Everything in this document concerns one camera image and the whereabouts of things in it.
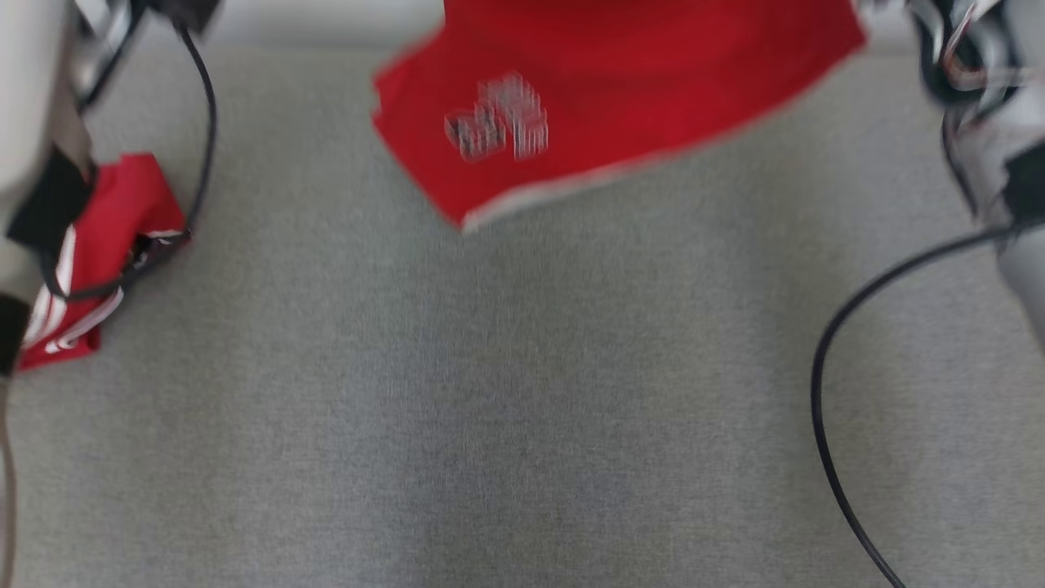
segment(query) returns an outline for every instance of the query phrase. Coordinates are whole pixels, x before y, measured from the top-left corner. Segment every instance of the folded red cloth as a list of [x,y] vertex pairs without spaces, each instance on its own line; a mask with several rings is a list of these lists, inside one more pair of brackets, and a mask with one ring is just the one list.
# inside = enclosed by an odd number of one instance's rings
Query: folded red cloth
[[465,228],[701,143],[864,44],[850,0],[445,0],[374,124]]
[[[147,255],[148,243],[180,234],[185,226],[156,158],[127,155],[98,169],[94,191],[66,231],[56,268],[66,291],[119,277]],[[66,303],[41,288],[22,344],[21,370],[75,359],[98,350],[98,326],[123,301],[117,289],[103,300]]]

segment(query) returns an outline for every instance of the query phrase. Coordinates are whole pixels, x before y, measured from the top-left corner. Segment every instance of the gray fabric surface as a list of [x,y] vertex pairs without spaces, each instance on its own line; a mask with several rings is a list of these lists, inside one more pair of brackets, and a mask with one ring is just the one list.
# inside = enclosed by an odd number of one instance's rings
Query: gray fabric surface
[[[462,237],[375,138],[385,55],[212,51],[199,238],[18,381],[20,586],[878,587],[808,417],[823,323],[969,230],[909,58]],[[136,55],[102,158],[195,181],[199,81]],[[989,252],[837,347],[828,425],[910,586],[1045,579],[1045,362]]]

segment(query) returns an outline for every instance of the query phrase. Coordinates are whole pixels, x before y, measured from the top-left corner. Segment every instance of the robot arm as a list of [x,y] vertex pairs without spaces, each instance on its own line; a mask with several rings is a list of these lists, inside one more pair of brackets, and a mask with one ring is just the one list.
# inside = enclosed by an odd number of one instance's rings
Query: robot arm
[[0,376],[9,375],[41,285],[41,253],[90,196],[94,103],[148,10],[202,31],[217,0],[38,0],[0,4]]
[[[985,228],[1045,215],[1045,0],[909,0],[943,146]],[[1000,242],[998,263],[1045,351],[1045,230]]]

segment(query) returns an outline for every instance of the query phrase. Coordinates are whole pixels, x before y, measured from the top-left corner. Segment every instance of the white stripe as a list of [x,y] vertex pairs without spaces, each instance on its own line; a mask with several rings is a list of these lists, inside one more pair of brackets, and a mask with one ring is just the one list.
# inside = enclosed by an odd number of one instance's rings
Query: white stripe
[[123,302],[123,288],[120,287],[113,292],[113,296],[106,300],[100,306],[88,313],[87,316],[76,322],[62,334],[61,337],[47,345],[47,353],[56,354],[63,350],[71,350],[79,343],[79,338],[87,335],[92,329],[101,325],[101,322],[113,314],[120,303]]
[[37,303],[32,305],[32,316],[29,317],[29,329],[25,332],[25,337],[22,338],[22,349],[28,350],[29,348],[36,346],[43,339],[43,329],[44,321],[47,320],[47,315],[51,310],[51,292],[47,290],[47,286],[40,288],[40,292],[37,293]]
[[[59,286],[63,291],[69,291],[72,288],[72,265],[73,265],[73,253],[76,249],[76,229],[75,227],[69,227],[66,229],[65,242],[62,243],[62,252],[59,254],[59,263],[54,268],[54,274],[57,276]],[[47,340],[51,337],[59,327],[62,326],[62,321],[65,320],[66,310],[68,306],[66,302],[57,299],[51,298],[50,314],[47,317],[47,325],[44,327],[43,332],[40,334],[40,340]]]

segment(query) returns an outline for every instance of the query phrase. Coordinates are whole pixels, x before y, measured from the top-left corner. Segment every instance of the red t-shirt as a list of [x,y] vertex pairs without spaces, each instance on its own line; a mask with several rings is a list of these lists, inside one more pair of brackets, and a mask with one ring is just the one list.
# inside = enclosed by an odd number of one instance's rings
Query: red t-shirt
[[780,105],[861,48],[850,0],[445,0],[374,124],[465,228]]

